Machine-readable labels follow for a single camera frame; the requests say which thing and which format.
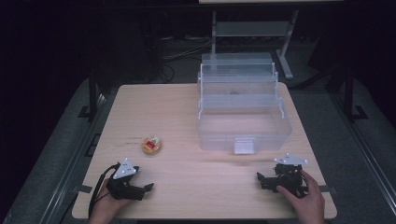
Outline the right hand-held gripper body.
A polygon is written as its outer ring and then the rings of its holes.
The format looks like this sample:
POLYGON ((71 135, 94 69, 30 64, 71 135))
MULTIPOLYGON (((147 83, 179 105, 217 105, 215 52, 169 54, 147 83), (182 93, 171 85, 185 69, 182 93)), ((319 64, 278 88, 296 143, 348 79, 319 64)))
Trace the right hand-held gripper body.
POLYGON ((301 171, 308 160, 286 153, 283 157, 274 158, 274 162, 276 175, 265 177, 266 181, 261 183, 261 188, 277 192, 276 187, 282 186, 297 198, 303 198, 308 189, 301 171))

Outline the round yellow tin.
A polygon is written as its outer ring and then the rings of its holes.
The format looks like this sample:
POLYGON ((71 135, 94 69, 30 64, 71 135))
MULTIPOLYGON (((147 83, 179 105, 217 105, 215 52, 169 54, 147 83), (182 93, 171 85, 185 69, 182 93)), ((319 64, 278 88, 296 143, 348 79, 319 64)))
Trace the round yellow tin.
POLYGON ((159 137, 150 136, 143 140, 141 148, 146 155, 153 156, 161 151, 162 142, 159 137))

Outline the person's left hand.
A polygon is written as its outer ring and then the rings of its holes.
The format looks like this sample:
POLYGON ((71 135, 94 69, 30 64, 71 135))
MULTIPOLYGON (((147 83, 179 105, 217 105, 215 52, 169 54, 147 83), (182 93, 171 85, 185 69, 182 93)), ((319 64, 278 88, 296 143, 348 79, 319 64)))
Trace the person's left hand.
POLYGON ((99 190, 89 218, 89 224, 109 224, 122 208, 132 202, 127 199, 114 199, 106 188, 107 182, 106 179, 99 190))

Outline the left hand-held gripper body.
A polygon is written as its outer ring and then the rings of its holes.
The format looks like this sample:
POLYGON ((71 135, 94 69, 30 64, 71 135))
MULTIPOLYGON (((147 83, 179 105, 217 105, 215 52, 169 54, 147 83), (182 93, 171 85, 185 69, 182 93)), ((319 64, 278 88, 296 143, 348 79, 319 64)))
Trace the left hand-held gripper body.
POLYGON ((139 167, 133 166, 129 159, 124 159, 107 181, 106 188, 116 200, 127 199, 141 201, 146 193, 144 188, 132 186, 130 181, 139 167))

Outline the person's right hand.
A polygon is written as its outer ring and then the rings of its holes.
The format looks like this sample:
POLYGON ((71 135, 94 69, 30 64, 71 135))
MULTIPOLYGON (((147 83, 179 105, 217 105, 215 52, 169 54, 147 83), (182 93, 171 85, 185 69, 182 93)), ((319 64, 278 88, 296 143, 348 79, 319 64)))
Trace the person's right hand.
POLYGON ((277 186, 276 190, 291 204, 301 224, 325 224, 325 199, 318 182, 304 170, 301 174, 308 186, 308 193, 303 198, 297 198, 282 186, 277 186))

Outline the black metal post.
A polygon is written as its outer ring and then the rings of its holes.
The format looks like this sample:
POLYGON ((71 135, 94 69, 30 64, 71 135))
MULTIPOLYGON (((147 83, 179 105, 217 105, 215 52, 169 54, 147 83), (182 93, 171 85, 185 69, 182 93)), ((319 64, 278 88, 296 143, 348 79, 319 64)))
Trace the black metal post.
POLYGON ((353 105, 354 76, 350 68, 347 69, 344 88, 344 113, 350 122, 356 119, 368 119, 360 105, 353 105))
POLYGON ((93 68, 91 68, 89 72, 88 84, 89 84, 89 104, 83 106, 80 109, 78 117, 88 118, 89 120, 93 120, 97 113, 97 100, 98 100, 97 82, 93 68))

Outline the clear plastic tiered storage box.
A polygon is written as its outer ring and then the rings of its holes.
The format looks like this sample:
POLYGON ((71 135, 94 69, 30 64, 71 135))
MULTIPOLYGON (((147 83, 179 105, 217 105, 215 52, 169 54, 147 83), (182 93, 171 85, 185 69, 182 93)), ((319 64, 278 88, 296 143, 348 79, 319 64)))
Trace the clear plastic tiered storage box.
POLYGON ((254 154, 280 149, 291 135, 270 54, 204 54, 198 84, 201 149, 254 154))

